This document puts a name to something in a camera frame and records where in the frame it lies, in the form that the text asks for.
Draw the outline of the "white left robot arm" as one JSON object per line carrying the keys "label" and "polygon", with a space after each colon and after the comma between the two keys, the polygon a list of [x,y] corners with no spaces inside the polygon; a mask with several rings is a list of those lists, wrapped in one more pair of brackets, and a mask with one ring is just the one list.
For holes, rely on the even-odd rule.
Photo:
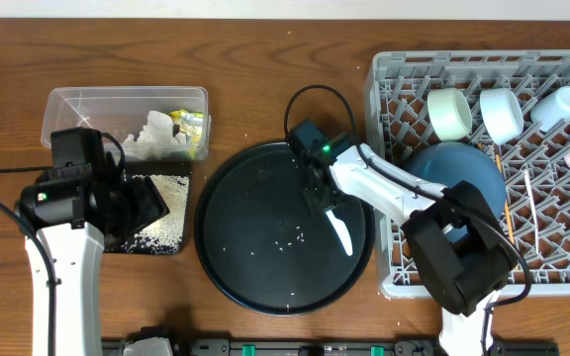
{"label": "white left robot arm", "polygon": [[124,239],[165,217],[148,177],[56,179],[26,187],[17,213],[33,282],[32,352],[102,352],[99,278],[108,237]]}

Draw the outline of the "yellow green snack wrapper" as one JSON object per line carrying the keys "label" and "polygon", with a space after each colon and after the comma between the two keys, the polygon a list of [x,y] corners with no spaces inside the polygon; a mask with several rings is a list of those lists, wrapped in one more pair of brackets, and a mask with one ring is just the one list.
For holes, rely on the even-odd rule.
{"label": "yellow green snack wrapper", "polygon": [[193,113],[185,109],[169,113],[173,122],[173,132],[175,139],[186,146],[187,155],[195,159],[203,138],[204,115]]}

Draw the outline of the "light blue bowl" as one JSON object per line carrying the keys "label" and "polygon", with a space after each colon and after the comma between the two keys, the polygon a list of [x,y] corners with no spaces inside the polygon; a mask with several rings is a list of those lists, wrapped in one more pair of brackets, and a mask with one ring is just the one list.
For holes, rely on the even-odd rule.
{"label": "light blue bowl", "polygon": [[523,132],[523,114],[511,89],[484,90],[479,97],[485,128],[495,144],[501,145]]}

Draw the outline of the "white plastic spoon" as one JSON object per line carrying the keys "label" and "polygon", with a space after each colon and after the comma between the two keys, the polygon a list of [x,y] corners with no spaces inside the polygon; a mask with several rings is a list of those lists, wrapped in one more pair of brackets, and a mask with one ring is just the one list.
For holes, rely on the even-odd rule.
{"label": "white plastic spoon", "polygon": [[353,245],[352,240],[350,237],[350,233],[348,228],[343,220],[337,218],[333,213],[333,210],[326,211],[326,216],[330,221],[337,237],[342,245],[342,248],[347,256],[351,256],[353,254]]}

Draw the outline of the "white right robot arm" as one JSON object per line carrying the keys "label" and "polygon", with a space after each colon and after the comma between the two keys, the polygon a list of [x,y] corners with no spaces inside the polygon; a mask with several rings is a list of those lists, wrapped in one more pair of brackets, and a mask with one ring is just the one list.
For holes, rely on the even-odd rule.
{"label": "white right robot arm", "polygon": [[451,188],[422,180],[385,161],[366,144],[291,144],[303,195],[327,216],[343,245],[333,209],[357,198],[401,227],[420,280],[442,308],[439,345],[448,355],[486,355],[493,309],[519,262],[482,193],[461,181]]}

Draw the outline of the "white tissue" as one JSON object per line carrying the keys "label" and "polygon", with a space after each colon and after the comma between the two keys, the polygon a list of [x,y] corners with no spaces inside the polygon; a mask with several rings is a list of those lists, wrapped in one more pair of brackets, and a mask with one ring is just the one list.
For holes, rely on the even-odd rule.
{"label": "white tissue", "polygon": [[185,148],[187,136],[175,133],[175,124],[168,114],[149,111],[147,123],[138,136],[130,133],[122,143],[126,155],[140,160],[164,158],[170,153]]}

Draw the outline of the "light green bowl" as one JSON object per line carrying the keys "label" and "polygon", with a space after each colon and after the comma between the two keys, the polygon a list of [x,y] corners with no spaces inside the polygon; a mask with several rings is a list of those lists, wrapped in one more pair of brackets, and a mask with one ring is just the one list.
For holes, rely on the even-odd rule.
{"label": "light green bowl", "polygon": [[431,90],[427,95],[427,112],[433,130],[441,141],[459,140],[471,132],[469,104],[456,88]]}

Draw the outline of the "light blue cup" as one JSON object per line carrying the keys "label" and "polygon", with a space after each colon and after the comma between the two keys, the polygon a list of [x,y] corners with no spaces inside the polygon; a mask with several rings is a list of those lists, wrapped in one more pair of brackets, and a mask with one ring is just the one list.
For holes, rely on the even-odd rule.
{"label": "light blue cup", "polygon": [[546,133],[561,121],[570,121],[570,86],[563,86],[538,102],[530,112],[534,124]]}

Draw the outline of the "dark blue plate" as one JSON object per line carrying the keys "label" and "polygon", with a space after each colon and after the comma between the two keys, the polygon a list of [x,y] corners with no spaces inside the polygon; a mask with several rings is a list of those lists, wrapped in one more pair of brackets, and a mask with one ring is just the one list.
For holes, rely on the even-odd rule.
{"label": "dark blue plate", "polygon": [[448,188],[466,181],[481,192],[494,218],[499,218],[504,211],[504,178],[496,163],[472,145],[453,141],[438,143],[421,150],[402,168],[418,178]]}

